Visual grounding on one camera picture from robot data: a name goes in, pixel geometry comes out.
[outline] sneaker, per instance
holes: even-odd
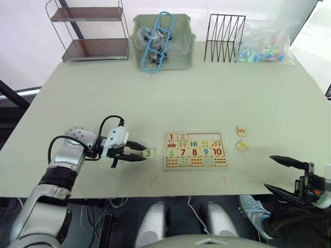
[[[263,222],[270,217],[270,212],[263,207],[262,203],[254,200],[251,195],[240,195],[239,205],[239,210],[249,219],[259,234],[264,239],[272,239],[263,229]]]

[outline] metal shelf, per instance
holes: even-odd
[[[127,59],[129,55],[129,39],[84,39],[73,40],[63,61]]]
[[[122,7],[69,7],[58,8],[52,22],[111,21],[122,20]]]

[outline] plastic bag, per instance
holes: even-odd
[[[295,64],[290,52],[289,27],[296,21],[247,20],[237,62]]]
[[[151,27],[141,27],[138,29],[137,37],[136,37],[136,45],[139,51],[145,51],[149,37],[151,36],[153,28]],[[170,39],[168,42],[167,55],[187,55],[190,51],[190,44],[186,44],[187,42],[183,42],[182,37],[176,37],[175,39],[170,35]],[[151,42],[151,47],[154,50],[162,50],[166,43],[166,37],[159,30],[155,32],[153,37],[153,41]]]

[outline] table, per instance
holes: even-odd
[[[47,168],[51,139],[74,126],[97,132],[108,115],[125,118],[129,140],[156,148],[142,162],[86,162],[74,198],[264,194],[269,183],[293,191],[303,171],[269,155],[314,162],[324,176],[330,157],[330,105],[311,76],[296,65],[203,61],[196,42],[190,70],[150,75],[128,61],[61,63],[0,152],[0,196],[28,197]],[[117,125],[109,121],[103,135]],[[248,129],[240,152],[236,126]],[[164,133],[220,131],[229,169],[164,171]],[[56,151],[62,142],[58,142]]]

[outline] number puzzle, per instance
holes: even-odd
[[[164,169],[228,166],[220,133],[174,132],[165,136]]]

